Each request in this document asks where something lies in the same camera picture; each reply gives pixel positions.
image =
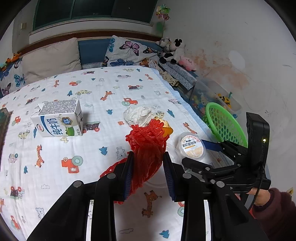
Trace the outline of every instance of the black cable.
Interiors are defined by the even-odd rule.
[[[261,177],[260,177],[259,187],[258,187],[257,192],[256,192],[256,194],[255,194],[255,196],[254,196],[254,198],[253,198],[253,201],[252,201],[252,203],[251,203],[251,205],[250,205],[250,207],[249,207],[249,209],[248,209],[249,211],[250,211],[251,208],[253,207],[253,205],[254,205],[254,203],[255,203],[255,201],[256,201],[256,198],[257,198],[257,196],[258,196],[258,194],[259,194],[260,188],[261,188],[261,186],[262,186],[263,176],[264,176],[264,168],[263,168],[263,167],[260,168],[260,173],[261,173]]]

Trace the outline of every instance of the hand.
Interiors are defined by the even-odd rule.
[[[257,188],[252,188],[248,194],[255,195],[257,192]],[[256,206],[264,206],[270,200],[270,192],[268,190],[260,189],[258,196],[255,200]]]

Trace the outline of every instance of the bed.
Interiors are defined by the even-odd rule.
[[[38,103],[79,99],[85,127],[83,135],[41,137],[30,116]],[[164,81],[157,70],[142,66],[83,69],[55,75],[24,86],[4,96],[0,106],[13,112],[3,146],[0,169],[1,215],[19,241],[26,240],[46,212],[75,180],[97,181],[110,165],[130,151],[125,136],[131,128],[123,118],[128,106],[150,106],[164,113],[173,128],[168,151],[173,161],[180,161],[174,147],[178,136],[195,131],[202,139],[212,133],[177,91]],[[65,158],[80,156],[79,172],[62,166]],[[207,152],[203,162],[220,167],[219,158]],[[145,183],[122,205],[115,205],[117,239],[180,240],[183,203],[174,203],[165,185],[161,167],[158,183]],[[146,196],[152,202],[152,215]],[[87,240],[90,240],[92,203],[89,210]],[[206,210],[207,240],[210,220]]]

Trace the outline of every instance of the green plastic basket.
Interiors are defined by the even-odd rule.
[[[228,140],[248,147],[248,141],[241,126],[233,116],[219,104],[214,102],[208,103],[202,120],[219,141]]]

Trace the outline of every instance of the pure milk carton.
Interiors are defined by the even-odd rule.
[[[79,100],[38,104],[31,120],[43,137],[82,136],[83,116]]]

